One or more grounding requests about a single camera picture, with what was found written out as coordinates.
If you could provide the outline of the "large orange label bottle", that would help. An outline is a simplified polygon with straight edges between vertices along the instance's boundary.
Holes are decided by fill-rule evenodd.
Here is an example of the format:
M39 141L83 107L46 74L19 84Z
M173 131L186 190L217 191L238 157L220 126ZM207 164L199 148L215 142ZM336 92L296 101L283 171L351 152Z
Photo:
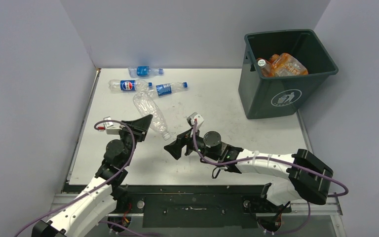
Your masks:
M264 77L273 77L274 76L273 66L268 60L266 60L264 58L258 58L257 59L257 65L259 66L261 73Z

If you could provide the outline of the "clear unlabelled bottle blue cap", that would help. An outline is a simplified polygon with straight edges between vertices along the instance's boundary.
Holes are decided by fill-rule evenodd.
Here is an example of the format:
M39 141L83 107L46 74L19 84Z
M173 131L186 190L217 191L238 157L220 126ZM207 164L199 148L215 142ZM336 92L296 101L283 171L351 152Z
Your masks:
M153 131L161 135L164 140L169 140L171 138L166 119L148 91L137 92L133 96L133 103L140 115L152 115L150 128Z

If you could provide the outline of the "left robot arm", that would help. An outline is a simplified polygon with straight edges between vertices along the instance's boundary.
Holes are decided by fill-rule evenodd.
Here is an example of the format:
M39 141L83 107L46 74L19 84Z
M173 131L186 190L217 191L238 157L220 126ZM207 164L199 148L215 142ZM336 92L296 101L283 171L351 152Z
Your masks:
M101 166L85 188L69 203L50 211L45 221L34 221L33 237L83 237L112 211L123 212L127 207L127 191L121 186L128 172L137 144L143 142L153 116L136 120L105 119L94 129L119 136L108 142Z

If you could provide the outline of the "clear bottle blue label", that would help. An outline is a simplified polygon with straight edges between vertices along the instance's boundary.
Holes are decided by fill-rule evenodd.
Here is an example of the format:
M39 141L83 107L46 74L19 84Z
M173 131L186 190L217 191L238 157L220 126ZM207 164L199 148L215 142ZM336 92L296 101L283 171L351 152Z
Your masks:
M132 78L150 78L164 75L162 68L151 68L149 66L128 67L128 72Z
M150 89L148 93L151 97L156 98L183 92L188 90L188 88L187 82L173 82L156 85L153 89Z

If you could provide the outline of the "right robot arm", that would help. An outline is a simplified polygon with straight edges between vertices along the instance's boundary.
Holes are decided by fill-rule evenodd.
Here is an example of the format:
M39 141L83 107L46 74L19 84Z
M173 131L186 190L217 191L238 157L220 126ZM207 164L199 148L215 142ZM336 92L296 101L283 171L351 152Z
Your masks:
M316 205L325 205L333 170L312 152L298 149L294 154L275 155L250 151L227 144L216 131L204 136L192 129L179 134L164 149L176 160L196 152L204 163L226 172L257 173L284 179L281 184L266 184L259 198L260 207L273 211L277 206L303 199Z

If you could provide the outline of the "orange label crushed bottle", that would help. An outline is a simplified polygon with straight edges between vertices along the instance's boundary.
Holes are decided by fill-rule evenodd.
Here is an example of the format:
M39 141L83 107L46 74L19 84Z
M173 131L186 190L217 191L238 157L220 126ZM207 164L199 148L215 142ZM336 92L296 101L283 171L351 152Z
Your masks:
M274 54L270 58L272 77L291 77L308 75L307 68L288 53Z

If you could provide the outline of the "pepsi bottle blue cap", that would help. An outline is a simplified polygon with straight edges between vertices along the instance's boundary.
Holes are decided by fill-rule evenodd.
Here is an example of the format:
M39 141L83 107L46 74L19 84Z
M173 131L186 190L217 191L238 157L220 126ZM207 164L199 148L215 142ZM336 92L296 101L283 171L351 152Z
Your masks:
M118 80L113 79L109 81L109 89L111 92L138 92L143 90L149 90L152 88L152 83L137 79L137 80Z

